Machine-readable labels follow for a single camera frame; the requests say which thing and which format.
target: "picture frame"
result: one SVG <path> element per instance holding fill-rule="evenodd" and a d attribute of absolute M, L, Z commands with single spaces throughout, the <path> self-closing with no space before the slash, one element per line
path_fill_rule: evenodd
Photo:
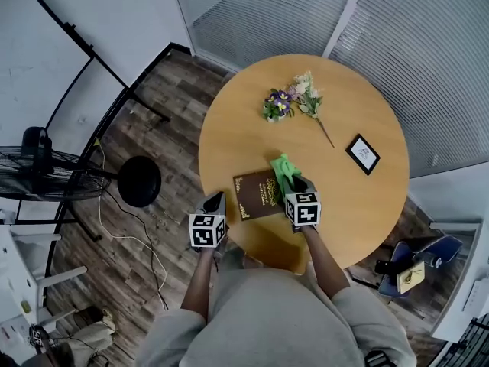
<path fill-rule="evenodd" d="M 371 174 L 381 159 L 379 154 L 360 134 L 355 136 L 345 151 L 367 175 Z"/>

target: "green cloth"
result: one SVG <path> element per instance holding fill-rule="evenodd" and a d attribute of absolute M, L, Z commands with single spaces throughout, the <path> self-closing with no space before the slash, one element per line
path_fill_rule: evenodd
<path fill-rule="evenodd" d="M 285 197 L 285 188 L 283 187 L 283 178 L 287 177 L 290 182 L 290 186 L 294 188 L 292 176 L 300 175 L 300 170 L 294 163 L 289 161 L 287 154 L 282 154 L 280 158 L 270 162 L 275 171 L 275 177 L 277 177 L 278 185 L 280 186 L 280 192 L 282 197 Z"/>

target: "purple flower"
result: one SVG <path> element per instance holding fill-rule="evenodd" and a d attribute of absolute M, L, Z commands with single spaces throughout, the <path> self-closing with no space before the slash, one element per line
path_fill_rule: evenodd
<path fill-rule="evenodd" d="M 274 105 L 278 108 L 280 115 L 284 115 L 290 110 L 290 103 L 282 99 L 275 99 Z"/>
<path fill-rule="evenodd" d="M 275 99 L 278 98 L 277 93 L 271 93 L 268 98 L 265 99 L 265 102 L 273 102 Z"/>
<path fill-rule="evenodd" d="M 279 99 L 282 99 L 285 102 L 290 102 L 290 100 L 292 99 L 292 97 L 283 90 L 280 90 L 278 92 L 278 97 Z"/>
<path fill-rule="evenodd" d="M 290 98 L 293 101 L 296 101 L 297 98 L 299 98 L 299 93 L 297 92 L 295 86 L 290 86 L 289 89 L 287 90 L 287 94 L 290 96 Z"/>

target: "window blinds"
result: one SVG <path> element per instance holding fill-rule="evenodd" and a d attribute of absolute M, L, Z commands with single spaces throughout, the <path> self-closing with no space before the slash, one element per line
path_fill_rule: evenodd
<path fill-rule="evenodd" d="M 322 55 L 347 0 L 179 0 L 197 54 L 242 69 L 288 53 Z"/>
<path fill-rule="evenodd" d="M 359 0 L 329 57 L 391 104 L 411 177 L 489 161 L 489 0 Z"/>

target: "brown book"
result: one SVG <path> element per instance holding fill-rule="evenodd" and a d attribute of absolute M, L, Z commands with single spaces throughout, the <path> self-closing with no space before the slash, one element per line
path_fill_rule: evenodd
<path fill-rule="evenodd" d="M 282 213 L 280 187 L 273 170 L 233 177 L 241 220 Z"/>

